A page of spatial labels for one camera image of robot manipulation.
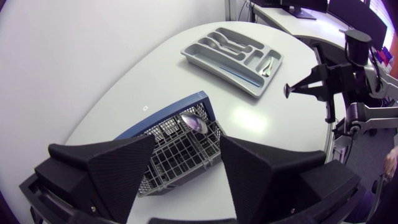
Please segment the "dish rack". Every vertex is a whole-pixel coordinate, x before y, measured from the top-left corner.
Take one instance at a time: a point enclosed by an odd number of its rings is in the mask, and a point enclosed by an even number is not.
[[[183,111],[201,117],[208,133],[189,128],[180,116]],[[143,134],[154,135],[155,149],[138,189],[139,197],[165,194],[221,161],[220,136],[224,131],[204,91],[156,112],[116,139]]]

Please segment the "window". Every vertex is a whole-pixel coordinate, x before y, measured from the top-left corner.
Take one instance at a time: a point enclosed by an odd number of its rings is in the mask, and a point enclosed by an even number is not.
[[[395,30],[394,26],[392,25],[391,19],[388,15],[388,12],[381,0],[371,0],[370,8],[373,10],[374,13],[376,13],[379,16],[379,18],[387,26],[387,33],[386,33],[386,39],[384,39],[384,46],[386,46],[387,49],[390,49]]]

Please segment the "gray plastic cutlery tray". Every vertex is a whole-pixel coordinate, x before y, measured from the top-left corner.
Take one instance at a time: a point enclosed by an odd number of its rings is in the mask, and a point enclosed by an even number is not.
[[[270,46],[235,31],[217,28],[181,50],[187,60],[259,98],[284,56]],[[273,58],[271,68],[264,67]]]

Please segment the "white table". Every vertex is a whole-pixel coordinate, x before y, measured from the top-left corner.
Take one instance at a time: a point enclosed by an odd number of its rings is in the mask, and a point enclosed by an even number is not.
[[[254,13],[270,26],[283,30],[295,37],[310,38],[324,41],[341,49],[345,46],[345,35],[339,30],[347,30],[348,26],[329,13],[308,9],[303,11],[316,17],[316,20],[297,19],[283,9],[265,8],[254,5]]]
[[[180,54],[217,27],[241,32],[284,54],[276,76],[259,99],[189,64]],[[299,94],[291,94],[287,100],[283,94],[285,83],[297,83],[316,64],[310,48],[271,27],[246,22],[198,26],[170,38],[128,71],[97,102],[67,144],[113,140],[156,111],[203,90],[229,136],[292,151],[324,150],[329,134],[324,122],[325,104]],[[342,102],[342,98],[336,101],[340,112],[344,110]],[[137,198],[128,222],[146,223],[150,217],[208,220],[235,216],[224,165],[220,163],[165,195]]]

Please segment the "monitor stand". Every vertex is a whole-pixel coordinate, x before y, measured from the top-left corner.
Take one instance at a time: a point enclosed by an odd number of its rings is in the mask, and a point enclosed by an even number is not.
[[[290,13],[291,15],[295,16],[298,19],[313,19],[316,20],[317,18],[313,17],[311,14],[302,11],[300,7],[294,7],[294,9],[291,9],[289,7],[284,8],[285,11]]]

